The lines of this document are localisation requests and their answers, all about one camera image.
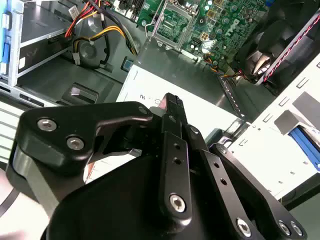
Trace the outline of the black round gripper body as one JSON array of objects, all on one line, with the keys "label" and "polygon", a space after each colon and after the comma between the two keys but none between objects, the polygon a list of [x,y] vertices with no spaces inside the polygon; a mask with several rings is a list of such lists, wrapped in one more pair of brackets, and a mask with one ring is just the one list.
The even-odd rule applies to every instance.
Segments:
[{"label": "black round gripper body", "polygon": [[223,240],[226,219],[201,133],[159,132],[133,159],[71,193],[47,240]]}]

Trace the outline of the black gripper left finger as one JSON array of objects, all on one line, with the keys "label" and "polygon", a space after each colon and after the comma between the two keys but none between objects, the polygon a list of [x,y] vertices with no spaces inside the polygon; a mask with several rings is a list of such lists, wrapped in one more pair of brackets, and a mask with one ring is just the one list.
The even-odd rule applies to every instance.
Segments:
[{"label": "black gripper left finger", "polygon": [[187,126],[184,105],[167,93],[157,115],[137,101],[34,108],[18,122],[7,175],[52,217],[73,192],[141,157],[163,130]]}]

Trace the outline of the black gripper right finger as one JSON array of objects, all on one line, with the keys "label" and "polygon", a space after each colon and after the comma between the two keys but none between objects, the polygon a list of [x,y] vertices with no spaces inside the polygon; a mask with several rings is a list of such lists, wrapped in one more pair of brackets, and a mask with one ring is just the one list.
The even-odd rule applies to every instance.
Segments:
[{"label": "black gripper right finger", "polygon": [[221,211],[224,230],[232,240],[306,240],[303,226],[227,150],[208,148],[200,131],[185,127],[188,145]]}]

